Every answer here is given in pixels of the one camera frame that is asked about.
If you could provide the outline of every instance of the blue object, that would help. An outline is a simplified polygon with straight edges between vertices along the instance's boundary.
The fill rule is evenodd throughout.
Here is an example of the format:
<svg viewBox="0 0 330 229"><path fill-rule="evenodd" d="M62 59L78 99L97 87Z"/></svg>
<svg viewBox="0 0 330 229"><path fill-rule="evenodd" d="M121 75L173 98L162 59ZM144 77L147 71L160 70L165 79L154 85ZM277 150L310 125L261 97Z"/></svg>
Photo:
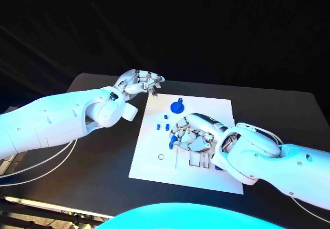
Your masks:
<svg viewBox="0 0 330 229"><path fill-rule="evenodd" d="M176 140L177 140L177 137L173 136L172 139L170 139L170 144L169 144L170 149L173 149L173 143L175 143Z"/></svg>
<svg viewBox="0 0 330 229"><path fill-rule="evenodd" d="M185 110L185 106L183 106L183 99L179 98L177 102L175 102L172 105L170 105L170 110L173 113L176 114L180 114Z"/></svg>
<svg viewBox="0 0 330 229"><path fill-rule="evenodd" d="M215 169L216 169L216 170L224 170L224 169L222 169L221 167L218 167L218 166L215 166Z"/></svg>
<svg viewBox="0 0 330 229"><path fill-rule="evenodd" d="M254 228L281 229L270 222L224 208L163 203L136 208L103 223L98 229Z"/></svg>

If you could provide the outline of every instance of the blue piece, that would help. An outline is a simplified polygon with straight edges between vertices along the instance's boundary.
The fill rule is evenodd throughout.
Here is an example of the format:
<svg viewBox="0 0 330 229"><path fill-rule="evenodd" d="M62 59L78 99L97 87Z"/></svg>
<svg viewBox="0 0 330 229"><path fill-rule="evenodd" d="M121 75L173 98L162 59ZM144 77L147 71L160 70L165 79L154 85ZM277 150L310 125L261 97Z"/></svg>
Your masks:
<svg viewBox="0 0 330 229"><path fill-rule="evenodd" d="M216 170L224 170L224 169L222 169L221 167L218 167L218 166L215 166L215 169L216 169Z"/></svg>
<svg viewBox="0 0 330 229"><path fill-rule="evenodd" d="M173 113L176 114L180 114L185 110L185 106L183 106L183 99L179 98L177 102L175 102L172 105L170 105L170 110Z"/></svg>
<svg viewBox="0 0 330 229"><path fill-rule="evenodd" d="M177 137L173 136L172 139L170 139L170 144L169 144L170 149L173 149L173 143L175 143L176 140L177 140Z"/></svg>

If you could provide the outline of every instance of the paper sheet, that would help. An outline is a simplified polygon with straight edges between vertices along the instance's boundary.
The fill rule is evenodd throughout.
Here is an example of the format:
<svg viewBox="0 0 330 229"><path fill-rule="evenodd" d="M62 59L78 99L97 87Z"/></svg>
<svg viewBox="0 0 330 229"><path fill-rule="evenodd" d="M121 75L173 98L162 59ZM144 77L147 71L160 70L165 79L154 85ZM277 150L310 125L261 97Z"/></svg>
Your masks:
<svg viewBox="0 0 330 229"><path fill-rule="evenodd" d="M170 105L179 98L183 98L185 111L176 114L170 111ZM228 172L216 170L211 163L215 146L206 154L190 153L176 146L169 149L170 131L166 131L166 124L172 129L190 113L205 114L228 127L235 126L231 100L170 94L159 94L159 99L149 97L129 177L244 194L242 183ZM188 134L182 141L192 141Z"/></svg>

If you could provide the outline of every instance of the table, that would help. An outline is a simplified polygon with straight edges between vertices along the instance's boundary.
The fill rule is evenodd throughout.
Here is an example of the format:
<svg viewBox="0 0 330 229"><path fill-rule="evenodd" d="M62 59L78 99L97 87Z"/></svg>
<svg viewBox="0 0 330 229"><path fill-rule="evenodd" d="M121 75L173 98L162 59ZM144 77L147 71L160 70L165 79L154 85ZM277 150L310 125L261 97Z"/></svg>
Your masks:
<svg viewBox="0 0 330 229"><path fill-rule="evenodd" d="M101 88L116 80L116 76L84 73L68 91ZM245 122L270 130L286 143L330 151L330 127L310 93L175 81L166 81L159 92L231 99L237 123ZM81 138L62 166L36 181L7 187L3 196L113 216L154 203L198 203L241 212L287 228L329 226L264 180L254 186L244 185L245 194L238 195L129 178L147 94L140 94L130 103L139 108L133 122L121 119L111 128L95 130ZM45 160L61 148L29 151L18 169ZM49 171L67 155L59 155L16 179L26 180ZM307 203L303 205L330 218L326 210Z"/></svg>

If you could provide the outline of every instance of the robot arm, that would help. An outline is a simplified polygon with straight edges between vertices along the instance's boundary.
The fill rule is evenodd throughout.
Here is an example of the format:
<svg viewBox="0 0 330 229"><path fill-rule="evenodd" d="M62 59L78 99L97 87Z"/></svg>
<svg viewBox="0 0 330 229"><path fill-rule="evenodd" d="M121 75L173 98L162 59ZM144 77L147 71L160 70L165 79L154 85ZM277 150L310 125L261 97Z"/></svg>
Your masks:
<svg viewBox="0 0 330 229"><path fill-rule="evenodd" d="M126 72L114 87L43 97L2 114L0 158L26 150L62 145L95 129L111 127L121 117L133 121L137 108L126 101L139 92L152 91L157 97L153 86L160 86L159 83L165 81L154 73L150 73L149 81L140 80L136 72L134 69ZM131 90L140 85L143 90Z"/></svg>
<svg viewBox="0 0 330 229"><path fill-rule="evenodd" d="M257 129L247 124L228 128L206 115L189 114L172 129L170 137L176 138L177 132L175 145L196 153L208 152L216 144L211 162L235 179L247 185L263 179L286 195L329 210L330 153L291 144L278 145ZM185 131L193 139L190 143L180 142Z"/></svg>

